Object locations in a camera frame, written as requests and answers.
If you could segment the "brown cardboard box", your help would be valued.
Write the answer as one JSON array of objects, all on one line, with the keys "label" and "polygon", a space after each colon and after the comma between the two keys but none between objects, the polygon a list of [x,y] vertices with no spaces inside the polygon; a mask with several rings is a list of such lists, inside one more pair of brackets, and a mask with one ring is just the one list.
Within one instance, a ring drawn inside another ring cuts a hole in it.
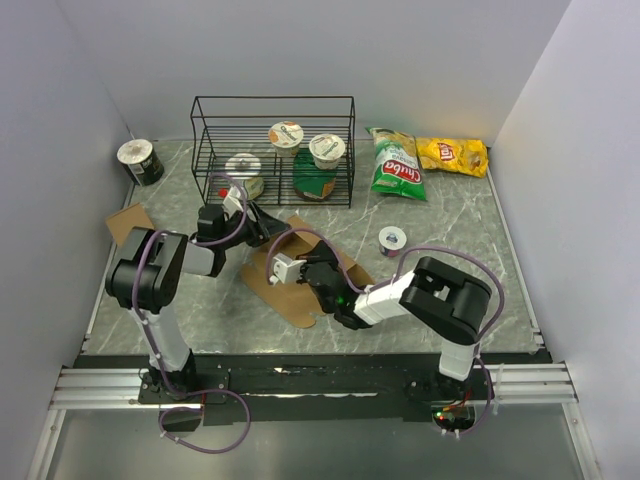
[{"label": "brown cardboard box", "polygon": [[313,316],[324,313],[348,329],[368,329],[354,308],[359,292],[374,280],[300,217],[287,222],[290,231],[259,248],[241,267],[244,283],[296,327],[311,327]]}]

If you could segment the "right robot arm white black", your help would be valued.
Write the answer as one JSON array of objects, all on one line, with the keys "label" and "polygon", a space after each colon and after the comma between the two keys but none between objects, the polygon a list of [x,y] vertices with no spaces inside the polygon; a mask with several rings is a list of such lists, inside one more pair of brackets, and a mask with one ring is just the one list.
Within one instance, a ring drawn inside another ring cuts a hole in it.
[{"label": "right robot arm white black", "polygon": [[456,399],[471,388],[471,370],[480,341],[481,323],[491,299],[484,281],[431,256],[413,270],[381,287],[353,290],[326,242],[300,254],[297,282],[311,288],[321,310],[351,330],[412,316],[438,334],[441,354],[437,386]]}]

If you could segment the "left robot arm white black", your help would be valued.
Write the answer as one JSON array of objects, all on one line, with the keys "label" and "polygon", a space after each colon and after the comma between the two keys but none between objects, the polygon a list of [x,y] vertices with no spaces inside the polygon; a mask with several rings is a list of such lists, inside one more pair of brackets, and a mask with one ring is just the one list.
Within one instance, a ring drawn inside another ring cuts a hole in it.
[{"label": "left robot arm white black", "polygon": [[290,229],[255,202],[233,200],[229,206],[201,207],[197,230],[190,236],[131,230],[110,267],[105,290],[129,312],[145,339],[152,385],[177,402],[188,401],[198,390],[194,354],[173,307],[181,275],[215,278],[229,249],[257,248]]}]

